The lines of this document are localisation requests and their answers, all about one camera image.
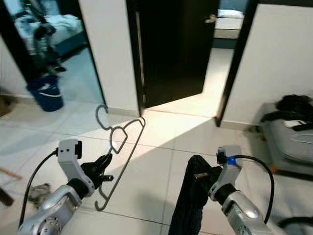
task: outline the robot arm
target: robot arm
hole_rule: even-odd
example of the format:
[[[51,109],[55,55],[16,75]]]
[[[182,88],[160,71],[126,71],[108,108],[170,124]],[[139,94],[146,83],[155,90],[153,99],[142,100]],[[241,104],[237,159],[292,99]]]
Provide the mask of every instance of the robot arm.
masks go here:
[[[212,186],[209,197],[220,203],[222,212],[237,235],[273,235],[264,223],[260,210],[241,191],[235,189],[235,181],[241,171],[242,161],[227,156],[240,154],[241,149],[237,145],[219,148],[217,159],[223,169],[219,176],[215,177],[218,179],[210,182]]]
[[[18,235],[60,234],[82,204],[82,199],[90,197],[102,182],[113,180],[113,176],[103,175],[112,160],[112,154],[79,166],[77,159],[81,157],[81,141],[69,139],[60,142],[58,162],[68,178],[68,183],[51,194],[38,213],[20,226]]]

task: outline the blue bucket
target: blue bucket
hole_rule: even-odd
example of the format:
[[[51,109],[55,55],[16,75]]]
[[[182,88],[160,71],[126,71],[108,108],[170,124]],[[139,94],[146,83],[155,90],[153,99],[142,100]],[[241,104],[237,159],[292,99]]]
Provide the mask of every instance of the blue bucket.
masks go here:
[[[34,79],[28,83],[26,88],[46,112],[53,112],[63,107],[63,99],[56,76],[50,75]]]

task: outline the dark wooden door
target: dark wooden door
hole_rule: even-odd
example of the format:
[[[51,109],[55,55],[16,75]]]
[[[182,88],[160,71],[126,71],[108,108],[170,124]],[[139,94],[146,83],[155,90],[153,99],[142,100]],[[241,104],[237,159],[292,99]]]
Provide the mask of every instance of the dark wooden door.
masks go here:
[[[202,92],[219,0],[139,0],[146,107]]]

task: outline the dark jeans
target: dark jeans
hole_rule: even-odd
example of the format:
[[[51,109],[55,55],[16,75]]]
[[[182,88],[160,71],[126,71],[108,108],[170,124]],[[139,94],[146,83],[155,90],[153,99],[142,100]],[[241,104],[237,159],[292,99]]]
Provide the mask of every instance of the dark jeans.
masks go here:
[[[208,189],[197,181],[194,175],[210,172],[210,169],[210,165],[200,155],[194,155],[188,161],[168,235],[199,234],[202,209],[208,199]]]

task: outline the baseboard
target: baseboard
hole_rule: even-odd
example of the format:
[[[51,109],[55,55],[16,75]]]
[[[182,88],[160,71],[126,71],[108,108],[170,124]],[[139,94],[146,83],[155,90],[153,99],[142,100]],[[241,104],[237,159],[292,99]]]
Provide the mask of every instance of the baseboard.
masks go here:
[[[25,104],[36,104],[35,99],[32,96],[15,96],[11,94],[1,94],[9,102],[25,103]]]
[[[259,130],[258,125],[253,125],[253,124],[244,123],[244,122],[224,121],[224,120],[221,122],[221,128],[239,130],[239,131],[250,131],[250,132],[256,132],[257,130]]]
[[[109,107],[109,114],[131,116],[131,117],[136,117],[136,118],[140,117],[138,110],[119,109],[119,108],[112,108],[112,107]]]

